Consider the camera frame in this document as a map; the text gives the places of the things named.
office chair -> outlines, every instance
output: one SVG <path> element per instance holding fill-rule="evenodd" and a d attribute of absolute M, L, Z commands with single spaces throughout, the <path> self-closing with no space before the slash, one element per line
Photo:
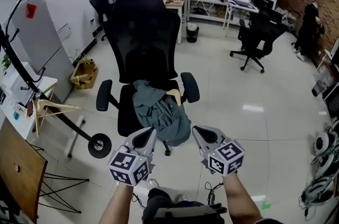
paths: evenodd
<path fill-rule="evenodd" d="M 244 20 L 240 20 L 240 30 L 238 39 L 242 41 L 241 51 L 231 51 L 230 56 L 237 53 L 239 55 L 247 56 L 245 65 L 240 68 L 244 70 L 249 59 L 252 58 L 260 67 L 260 72 L 265 72 L 264 66 L 258 59 L 269 55 L 272 52 L 273 42 L 286 31 L 286 27 L 281 23 L 275 23 L 271 20 L 271 16 L 266 13 L 252 13 L 251 26 L 246 27 Z M 258 49 L 261 41 L 265 41 L 263 49 Z"/>
<path fill-rule="evenodd" d="M 99 15 L 99 24 L 103 26 L 104 15 L 107 19 L 110 19 L 113 15 L 113 5 L 109 3 L 109 0 L 90 0 L 90 4 Z"/>
<path fill-rule="evenodd" d="M 104 23 L 124 85 L 118 102 L 111 95 L 112 80 L 103 81 L 96 98 L 96 109 L 107 111 L 109 103 L 118 110 L 118 133 L 127 137 L 144 128 L 133 106 L 136 92 L 133 82 L 146 80 L 151 87 L 170 91 L 178 89 L 174 69 L 174 49 L 180 17 L 166 9 L 163 0 L 117 0 L 114 18 Z M 191 73 L 181 73 L 184 93 L 181 102 L 199 100 L 198 85 Z M 164 142 L 166 153 L 171 151 Z"/>

floor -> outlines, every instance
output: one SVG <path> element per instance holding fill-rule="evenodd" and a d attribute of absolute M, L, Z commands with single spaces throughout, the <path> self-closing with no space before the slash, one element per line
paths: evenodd
<path fill-rule="evenodd" d="M 192 125 L 220 128 L 245 148 L 244 166 L 238 174 L 264 217 L 283 223 L 305 223 L 298 197 L 311 180 L 312 142 L 314 136 L 331 122 L 323 101 L 311 94 L 315 67 L 311 62 L 296 58 L 291 50 L 294 37 L 285 33 L 274 43 L 273 52 L 261 60 L 266 67 L 264 74 L 252 61 L 242 72 L 239 68 L 244 58 L 229 56 L 230 50 L 240 48 L 237 30 L 231 28 L 229 37 L 225 38 L 220 26 L 199 23 L 199 27 L 196 43 L 183 40 L 175 50 L 176 71 L 191 72 L 200 90 L 199 102 L 185 104 Z M 113 80 L 112 94 L 119 98 L 122 84 L 118 81 L 117 63 L 106 40 L 99 41 L 88 57 L 94 59 L 99 73 L 93 89 L 70 94 L 67 103 L 80 106 L 82 110 L 69 116 L 76 120 L 79 114 L 83 115 L 85 132 L 90 135 L 106 133 L 112 140 L 113 149 L 118 149 L 124 141 L 117 133 L 118 111 L 112 106 L 107 112 L 95 109 L 96 94 L 103 80 Z M 47 132 L 49 136 L 58 136 L 55 129 L 50 128 Z M 81 214 L 40 205 L 38 223 L 98 223 L 115 190 L 106 167 L 110 156 L 104 159 L 91 157 L 87 141 L 81 137 L 75 143 L 72 159 L 51 146 L 47 138 L 42 137 L 38 143 L 46 149 L 42 154 L 49 161 L 49 172 L 90 179 L 88 183 L 60 193 L 81 210 Z M 192 137 L 173 148 L 171 157 L 164 155 L 164 148 L 158 142 L 153 161 L 156 167 L 151 177 L 156 178 L 172 197 L 183 193 L 189 200 L 206 203 L 205 182 L 214 186 L 221 182 L 221 177 L 209 174 L 201 160 Z M 58 188 L 65 182 L 51 184 Z M 138 185 L 135 193 L 146 204 L 146 184 Z M 216 191 L 216 201 L 227 205 L 222 188 Z M 53 204 L 49 198 L 41 198 L 40 202 Z M 315 215 L 314 208 L 310 209 L 308 218 L 311 219 L 307 223 L 324 223 L 336 202 L 332 199 L 317 208 Z M 133 203 L 130 223 L 141 223 L 141 214 L 139 204 Z M 228 220 L 226 223 L 231 223 L 229 215 L 225 214 L 224 218 Z"/>

chair armrest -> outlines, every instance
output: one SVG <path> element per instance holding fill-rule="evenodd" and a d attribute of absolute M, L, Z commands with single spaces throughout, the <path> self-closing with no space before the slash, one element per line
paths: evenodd
<path fill-rule="evenodd" d="M 119 107 L 118 101 L 111 94 L 112 84 L 112 80 L 106 80 L 101 83 L 96 96 L 96 109 L 98 111 L 107 111 L 108 103 L 113 104 L 116 108 Z"/>
<path fill-rule="evenodd" d="M 245 21 L 243 19 L 239 20 L 240 26 L 246 27 Z"/>
<path fill-rule="evenodd" d="M 197 102 L 200 99 L 200 93 L 193 75 L 191 73 L 181 73 L 181 80 L 185 88 L 182 102 L 186 99 L 189 103 Z"/>

green tape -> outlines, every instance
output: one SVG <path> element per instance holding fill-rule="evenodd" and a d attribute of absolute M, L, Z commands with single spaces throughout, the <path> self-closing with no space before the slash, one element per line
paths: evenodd
<path fill-rule="evenodd" d="M 263 203 L 261 204 L 261 210 L 266 210 L 271 208 L 270 204 L 266 204 L 266 200 L 263 200 Z"/>

cardboard box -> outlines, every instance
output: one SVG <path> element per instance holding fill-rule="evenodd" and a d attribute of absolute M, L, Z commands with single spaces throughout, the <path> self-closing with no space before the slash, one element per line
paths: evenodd
<path fill-rule="evenodd" d="M 97 71 L 98 69 L 93 59 L 83 59 L 76 65 L 70 81 L 76 89 L 93 88 Z"/>

